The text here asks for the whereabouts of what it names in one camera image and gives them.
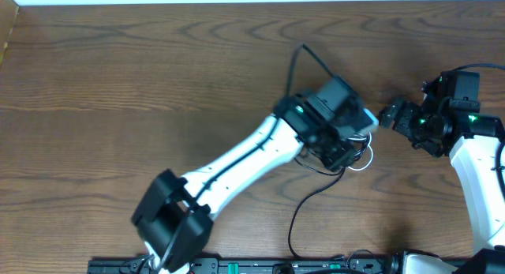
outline wooden table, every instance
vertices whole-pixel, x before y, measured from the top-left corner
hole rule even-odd
[[[505,63],[505,2],[340,2],[22,7],[0,73],[0,272],[82,273],[144,247],[129,222],[149,183],[209,163],[281,97],[305,41],[374,113],[471,62]],[[504,75],[481,78],[482,111],[505,116]],[[295,89],[327,75],[307,55]],[[294,248],[328,257],[410,247],[470,256],[449,159],[379,129],[371,167],[301,209]],[[289,257],[290,218],[330,181],[295,163],[240,194],[205,250]]]

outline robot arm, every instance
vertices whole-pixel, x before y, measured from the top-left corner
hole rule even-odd
[[[503,254],[499,258],[493,251],[505,245],[505,183],[499,177],[505,159],[498,152],[505,131],[499,118],[479,114],[478,90],[478,73],[457,69],[442,72],[436,80],[425,83],[422,105],[396,99],[381,112],[380,125],[388,128],[394,121],[393,130],[406,136],[414,148],[435,157],[450,157],[472,224],[473,252],[477,257],[473,261],[487,260],[485,264],[493,265],[497,262],[489,257],[503,260]],[[442,274],[454,270],[422,253],[408,253],[402,258],[402,273]],[[477,268],[462,268],[455,273],[467,272],[484,273]]]
[[[333,77],[318,93],[281,99],[274,114],[252,135],[207,166],[180,178],[163,172],[132,217],[155,255],[157,271],[186,273],[223,208],[265,173],[290,162],[303,147],[318,155],[328,170],[337,171],[354,162],[356,149],[349,138],[377,125],[357,93]]]
[[[505,246],[505,200],[496,176],[498,147],[496,137],[460,137],[449,154],[465,194],[474,253]]]

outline white cable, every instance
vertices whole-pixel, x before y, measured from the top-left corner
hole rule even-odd
[[[361,138],[347,138],[347,140],[351,141],[365,141],[366,137],[361,137]]]
[[[370,141],[368,142],[368,149],[370,150],[370,160],[368,161],[368,163],[364,166],[364,167],[360,167],[360,168],[352,168],[352,167],[349,167],[350,170],[352,171],[363,171],[365,168],[367,168],[370,163],[372,163],[372,160],[373,160],[373,149],[372,149],[372,146],[370,145],[372,143],[372,133],[370,133],[370,131],[368,132],[368,135],[370,135]]]

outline wire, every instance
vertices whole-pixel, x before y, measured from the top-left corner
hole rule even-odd
[[[458,68],[453,69],[453,70],[468,69],[468,68],[475,68],[475,67],[484,67],[484,68],[505,70],[505,66],[491,64],[491,63],[469,64],[469,65],[459,66]]]
[[[362,142],[362,141],[367,141],[368,138],[367,137],[363,137],[363,138],[348,138],[347,140],[355,141],[355,142]]]
[[[144,267],[144,265],[146,263],[149,263],[149,261],[151,261],[154,258],[155,258],[154,254],[145,254],[145,255],[140,255],[139,257],[134,257],[130,260],[127,260],[127,261],[121,263],[121,265],[119,265],[119,274],[139,274],[142,271],[142,268]],[[138,261],[138,260],[141,260],[141,263],[139,263],[138,266],[136,267],[137,270],[135,272],[133,272],[130,265],[134,261]],[[129,272],[123,272],[121,270],[121,268],[124,268],[124,267],[128,267]]]
[[[383,264],[382,262],[380,262],[380,261],[379,261],[379,259],[377,259],[377,256],[376,256],[376,255],[375,255],[372,251],[370,251],[370,250],[356,250],[356,251],[354,251],[354,252],[353,252],[351,255],[349,255],[349,257],[347,258],[347,261],[346,261],[346,266],[347,266],[347,268],[350,268],[350,264],[349,264],[349,262],[350,262],[351,258],[352,258],[355,254],[360,253],[360,252],[370,253],[370,254],[373,256],[373,259],[375,259],[375,260],[377,261],[377,263],[380,265],[380,267],[381,267],[381,271],[383,270],[382,268],[384,267],[384,264]]]
[[[305,274],[332,274],[332,273],[351,273],[351,274],[366,274],[365,272],[361,272],[353,269],[324,269],[324,270],[316,270],[312,272],[307,272]]]
[[[323,69],[331,77],[335,77],[335,75],[330,71],[330,69],[326,66],[326,64],[324,64],[324,62],[316,55],[316,53],[314,53],[307,45],[301,44],[301,45],[299,45],[294,50],[294,53],[293,53],[293,55],[291,57],[290,68],[288,69],[288,75],[287,75],[286,91],[284,93],[284,97],[289,97],[290,96],[291,87],[293,85],[294,69],[295,69],[296,64],[297,64],[298,55],[300,54],[300,51],[302,49],[305,49],[316,60],[316,62],[318,62],[321,65],[321,67],[323,67]],[[241,157],[237,158],[232,163],[230,163],[226,167],[224,167],[217,174],[215,174],[214,176],[212,176],[211,178],[209,178],[205,182],[204,186],[200,189],[200,191],[198,191],[198,193],[194,197],[194,202],[191,204],[191,206],[189,206],[186,215],[188,216],[191,213],[191,211],[193,211],[193,209],[198,205],[197,202],[200,199],[200,197],[202,196],[202,194],[206,190],[210,189],[212,183],[214,183],[215,181],[217,181],[217,179],[219,178],[219,176],[223,175],[225,172],[227,172],[229,169],[231,169],[232,167],[234,167],[235,165],[237,165],[238,163],[240,163],[242,160],[246,159],[248,156],[251,156],[254,152],[256,152],[257,150],[259,150],[260,148],[263,148],[263,146],[265,145],[265,143],[267,143],[269,140],[271,140],[271,135],[275,132],[275,129],[277,128],[278,124],[279,124],[279,117],[275,116],[275,123],[272,126],[272,128],[270,129],[270,132],[268,132],[268,135],[258,145],[256,145],[256,147],[252,148],[250,151],[248,151],[247,153],[245,153]]]
[[[368,161],[367,164],[365,164],[364,167],[360,167],[360,168],[353,168],[353,167],[349,167],[350,170],[352,171],[363,171],[364,169],[366,169],[370,163],[372,163],[373,161],[373,149],[372,149],[372,146],[370,145],[372,143],[372,133],[369,131],[368,132],[368,138],[367,138],[367,141],[364,142],[365,146],[361,148],[361,151],[359,156],[354,160],[354,162],[357,162],[358,160],[361,159],[361,157],[363,156],[363,153],[367,150],[367,148],[370,150],[370,160]]]
[[[321,193],[325,190],[327,190],[328,188],[332,187],[333,185],[335,185],[341,178],[342,176],[344,175],[344,172],[346,171],[346,168],[344,167],[343,169],[341,169],[336,175],[337,178],[335,178],[332,182],[328,183],[327,185],[317,189],[317,190],[314,190],[312,191],[309,195],[305,196],[305,198],[303,198],[300,203],[298,204],[297,208],[294,210],[294,214],[293,214],[293,218],[291,219],[291,225],[290,225],[290,230],[287,234],[287,245],[289,246],[290,248],[290,252],[291,254],[293,254],[293,256],[298,259],[298,260],[302,260],[303,258],[298,255],[292,245],[291,245],[291,232],[293,231],[293,225],[294,225],[294,220],[297,218],[297,214],[298,214],[298,211],[300,210],[300,207],[312,196],[318,194],[318,193]]]
[[[502,167],[502,152],[505,147],[505,141],[499,143],[498,149],[496,150],[495,164],[496,164],[496,175],[498,176],[499,188],[502,190],[503,198],[505,198],[505,181],[503,180],[503,167]]]
[[[366,169],[370,165],[370,163],[372,163],[372,161],[373,161],[373,149],[372,149],[371,146],[369,146],[368,149],[370,150],[370,160],[368,161],[368,163],[365,164],[364,167],[360,167],[360,168],[349,167],[350,170],[352,170],[352,171],[363,171],[364,169]]]
[[[320,175],[326,175],[326,176],[337,176],[337,175],[340,175],[340,173],[339,173],[340,171],[339,171],[339,172],[337,172],[337,173],[335,173],[335,174],[329,174],[329,173],[326,173],[326,172],[324,172],[324,171],[319,171],[319,170],[317,170],[317,169],[316,169],[316,168],[314,168],[314,167],[310,167],[310,166],[308,166],[308,165],[304,165],[304,164],[303,164],[303,163],[301,163],[301,162],[300,162],[297,158],[294,158],[294,161],[295,161],[296,163],[298,163],[298,165],[300,165],[301,167],[306,168],[306,169],[311,170],[311,171],[314,171],[314,172],[316,172],[316,173],[318,173],[318,174],[320,174]]]
[[[346,259],[346,255],[345,254],[337,254],[337,255],[334,255],[334,256],[330,257],[331,261],[343,261],[345,259]]]
[[[448,101],[449,99],[452,99],[452,96],[445,96],[444,98],[442,98],[442,100],[440,100],[440,104],[438,106],[438,108],[436,109],[436,113],[437,114],[442,114],[442,109],[443,109],[443,105],[446,103],[446,101]]]

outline wood grain surface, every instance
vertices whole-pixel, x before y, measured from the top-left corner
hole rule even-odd
[[[82,273],[144,247],[129,222],[152,178],[233,147],[283,94],[306,42],[374,113],[471,62],[505,63],[505,2],[340,2],[23,7],[0,73],[0,272]],[[505,116],[504,75],[481,77],[482,111]],[[306,54],[295,90],[327,76]],[[379,129],[369,169],[309,200],[294,226],[306,257],[366,248],[470,256],[448,158]],[[290,257],[300,199],[331,178],[295,163],[240,194],[206,251]]]

